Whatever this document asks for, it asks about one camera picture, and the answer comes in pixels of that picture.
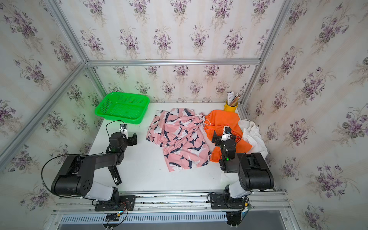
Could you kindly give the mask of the pink shark print shorts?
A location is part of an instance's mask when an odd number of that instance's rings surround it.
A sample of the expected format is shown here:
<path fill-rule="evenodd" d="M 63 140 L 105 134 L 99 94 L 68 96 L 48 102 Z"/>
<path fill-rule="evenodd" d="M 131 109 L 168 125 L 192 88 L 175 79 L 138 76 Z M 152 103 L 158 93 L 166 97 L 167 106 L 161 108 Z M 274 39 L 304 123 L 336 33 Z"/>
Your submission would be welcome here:
<path fill-rule="evenodd" d="M 162 148 L 170 172 L 204 167 L 212 152 L 204 126 L 203 113 L 188 108 L 157 110 L 146 140 Z"/>

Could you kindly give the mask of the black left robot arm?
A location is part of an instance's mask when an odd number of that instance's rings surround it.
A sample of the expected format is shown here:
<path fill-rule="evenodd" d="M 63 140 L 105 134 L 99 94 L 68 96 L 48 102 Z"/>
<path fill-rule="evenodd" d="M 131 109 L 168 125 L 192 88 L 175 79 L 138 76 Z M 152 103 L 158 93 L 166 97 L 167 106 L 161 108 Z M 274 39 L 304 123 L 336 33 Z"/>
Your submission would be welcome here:
<path fill-rule="evenodd" d="M 117 166 L 125 157 L 128 146 L 137 145 L 137 134 L 131 137 L 122 132 L 113 133 L 109 138 L 109 146 L 105 153 L 95 155 L 66 154 L 66 159 L 46 190 L 59 197 L 83 197 L 118 204 L 120 202 L 117 187 L 105 186 L 94 181 L 97 169 L 108 168 L 115 185 L 122 183 Z"/>

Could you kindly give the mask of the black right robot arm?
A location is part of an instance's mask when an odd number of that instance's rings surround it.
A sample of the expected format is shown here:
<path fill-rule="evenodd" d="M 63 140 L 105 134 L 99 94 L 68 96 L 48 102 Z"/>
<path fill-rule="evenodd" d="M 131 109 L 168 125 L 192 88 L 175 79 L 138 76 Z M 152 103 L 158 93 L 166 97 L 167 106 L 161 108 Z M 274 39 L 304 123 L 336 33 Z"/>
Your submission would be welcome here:
<path fill-rule="evenodd" d="M 212 143 L 220 147 L 220 169 L 224 173 L 238 175 L 238 181 L 224 189 L 222 200 L 226 205 L 241 202 L 253 190 L 265 191 L 274 188 L 273 175 L 262 154 L 236 153 L 236 137 L 232 135 L 230 128 L 225 128 L 221 136 L 214 132 Z"/>

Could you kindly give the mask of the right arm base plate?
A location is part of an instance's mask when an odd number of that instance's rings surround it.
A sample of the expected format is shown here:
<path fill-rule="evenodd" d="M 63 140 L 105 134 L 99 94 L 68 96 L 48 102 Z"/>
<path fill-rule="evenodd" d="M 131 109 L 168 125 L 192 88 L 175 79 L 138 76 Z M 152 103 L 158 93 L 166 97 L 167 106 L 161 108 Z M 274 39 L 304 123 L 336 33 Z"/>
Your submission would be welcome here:
<path fill-rule="evenodd" d="M 228 194 L 218 194 L 211 192 L 207 194 L 207 200 L 210 203 L 211 209 L 244 209 L 249 206 L 249 199 L 231 198 Z"/>

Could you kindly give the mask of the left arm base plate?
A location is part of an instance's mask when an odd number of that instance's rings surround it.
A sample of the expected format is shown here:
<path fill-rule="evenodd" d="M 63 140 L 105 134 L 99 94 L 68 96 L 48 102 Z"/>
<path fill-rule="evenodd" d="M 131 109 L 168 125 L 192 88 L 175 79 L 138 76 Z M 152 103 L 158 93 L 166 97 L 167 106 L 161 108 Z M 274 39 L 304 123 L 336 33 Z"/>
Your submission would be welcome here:
<path fill-rule="evenodd" d="M 94 207 L 96 212 L 104 211 L 132 211 L 134 209 L 136 196 L 120 195 L 118 200 L 97 201 Z"/>

